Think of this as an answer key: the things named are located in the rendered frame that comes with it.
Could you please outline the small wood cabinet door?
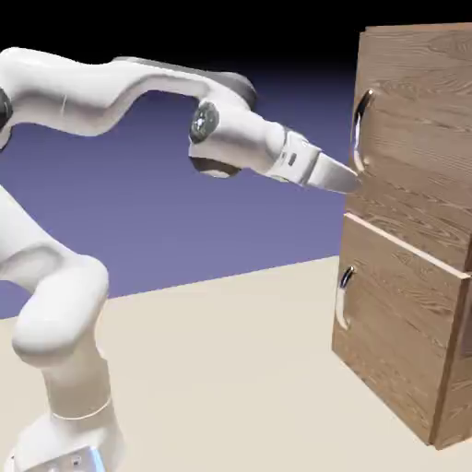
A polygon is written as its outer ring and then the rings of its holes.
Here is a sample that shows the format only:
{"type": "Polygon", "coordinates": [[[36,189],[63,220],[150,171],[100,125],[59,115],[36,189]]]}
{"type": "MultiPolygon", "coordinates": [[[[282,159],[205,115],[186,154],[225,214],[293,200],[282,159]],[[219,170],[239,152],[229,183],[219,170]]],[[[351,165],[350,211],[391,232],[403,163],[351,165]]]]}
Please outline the small wood cabinet door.
{"type": "Polygon", "coordinates": [[[332,350],[426,444],[472,439],[472,273],[347,213],[332,350]]]}

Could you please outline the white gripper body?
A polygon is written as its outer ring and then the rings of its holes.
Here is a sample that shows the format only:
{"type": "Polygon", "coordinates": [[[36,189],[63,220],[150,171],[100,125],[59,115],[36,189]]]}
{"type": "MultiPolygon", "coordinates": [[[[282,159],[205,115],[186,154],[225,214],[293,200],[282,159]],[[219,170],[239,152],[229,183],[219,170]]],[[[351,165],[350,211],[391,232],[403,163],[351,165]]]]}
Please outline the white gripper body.
{"type": "Polygon", "coordinates": [[[320,152],[306,182],[328,192],[351,194],[360,186],[360,177],[350,167],[320,152]]]}

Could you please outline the large wood cabinet door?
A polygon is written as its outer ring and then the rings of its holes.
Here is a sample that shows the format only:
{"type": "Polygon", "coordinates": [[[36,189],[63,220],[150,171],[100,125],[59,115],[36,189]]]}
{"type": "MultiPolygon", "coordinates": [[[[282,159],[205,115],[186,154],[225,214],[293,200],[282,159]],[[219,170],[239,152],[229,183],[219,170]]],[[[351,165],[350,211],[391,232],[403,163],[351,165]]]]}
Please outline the large wood cabinet door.
{"type": "Polygon", "coordinates": [[[362,186],[346,209],[472,271],[472,23],[369,27],[354,100],[362,186]]]}

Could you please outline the light wood cabinet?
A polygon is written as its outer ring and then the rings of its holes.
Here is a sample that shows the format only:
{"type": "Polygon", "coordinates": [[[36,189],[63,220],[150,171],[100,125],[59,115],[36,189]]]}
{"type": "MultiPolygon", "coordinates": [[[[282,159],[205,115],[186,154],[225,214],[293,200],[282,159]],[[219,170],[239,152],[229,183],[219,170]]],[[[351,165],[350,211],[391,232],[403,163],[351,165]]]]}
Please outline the light wood cabinet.
{"type": "Polygon", "coordinates": [[[426,444],[472,439],[472,22],[360,35],[337,356],[426,444]]]}

